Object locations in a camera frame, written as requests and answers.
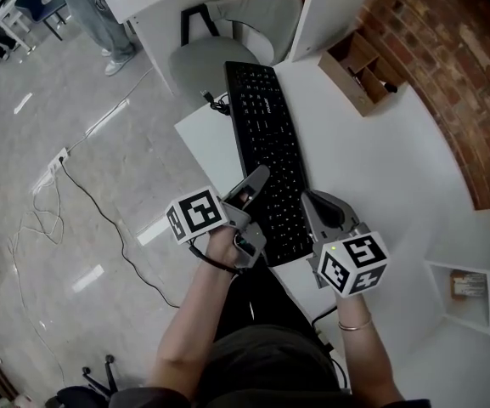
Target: light blue jeans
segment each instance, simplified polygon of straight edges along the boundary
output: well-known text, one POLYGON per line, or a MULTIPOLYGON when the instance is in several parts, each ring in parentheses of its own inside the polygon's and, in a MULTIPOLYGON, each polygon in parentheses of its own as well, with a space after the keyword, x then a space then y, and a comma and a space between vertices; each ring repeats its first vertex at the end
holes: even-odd
POLYGON ((95 0, 65 1, 71 16, 101 48, 112 53, 115 62, 123 62, 135 53, 124 26, 118 24, 105 0, 101 0, 105 11, 97 8, 95 0))

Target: chair armrest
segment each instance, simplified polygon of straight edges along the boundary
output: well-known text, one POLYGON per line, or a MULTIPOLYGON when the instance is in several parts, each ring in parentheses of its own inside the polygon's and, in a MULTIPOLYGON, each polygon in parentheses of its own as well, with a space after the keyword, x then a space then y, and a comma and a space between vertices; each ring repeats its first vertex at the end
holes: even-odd
POLYGON ((201 18, 205 22, 207 29, 214 37, 219 37, 220 32, 217 26, 211 20, 209 10, 204 3, 193 6, 193 8, 185 9, 180 15, 180 45, 181 47, 188 45, 190 42, 190 17, 192 15, 200 14, 201 18))

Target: silver bracelet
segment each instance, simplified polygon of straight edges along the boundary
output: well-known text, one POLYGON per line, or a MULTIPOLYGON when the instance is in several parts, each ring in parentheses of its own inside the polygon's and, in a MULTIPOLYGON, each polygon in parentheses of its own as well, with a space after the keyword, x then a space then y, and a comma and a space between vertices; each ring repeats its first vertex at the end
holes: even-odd
POLYGON ((369 320, 367 322, 365 322, 363 325, 361 326, 344 326, 342 325, 340 322, 339 322, 339 327, 343 330, 343 331, 359 331, 363 328, 365 328, 366 326, 369 326, 373 323, 373 316, 371 314, 369 314, 369 320))

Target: wooden box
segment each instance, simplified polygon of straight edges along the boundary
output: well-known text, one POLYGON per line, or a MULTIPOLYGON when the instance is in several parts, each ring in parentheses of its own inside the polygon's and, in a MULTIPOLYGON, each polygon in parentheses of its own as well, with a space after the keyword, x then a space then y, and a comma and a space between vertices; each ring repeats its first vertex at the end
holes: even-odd
POLYGON ((353 32, 328 49, 318 64, 362 116, 367 116, 405 80, 359 33, 353 32))

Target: black keyboard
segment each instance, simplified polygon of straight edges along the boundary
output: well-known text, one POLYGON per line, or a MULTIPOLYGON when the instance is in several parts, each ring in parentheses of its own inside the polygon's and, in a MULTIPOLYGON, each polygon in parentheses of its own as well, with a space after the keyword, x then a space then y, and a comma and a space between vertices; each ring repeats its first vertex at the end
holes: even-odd
POLYGON ((226 62, 231 117, 245 176, 259 165, 271 176, 248 212, 262 227, 269 266, 302 258, 313 251, 301 213, 307 188, 296 131, 273 68, 226 62))

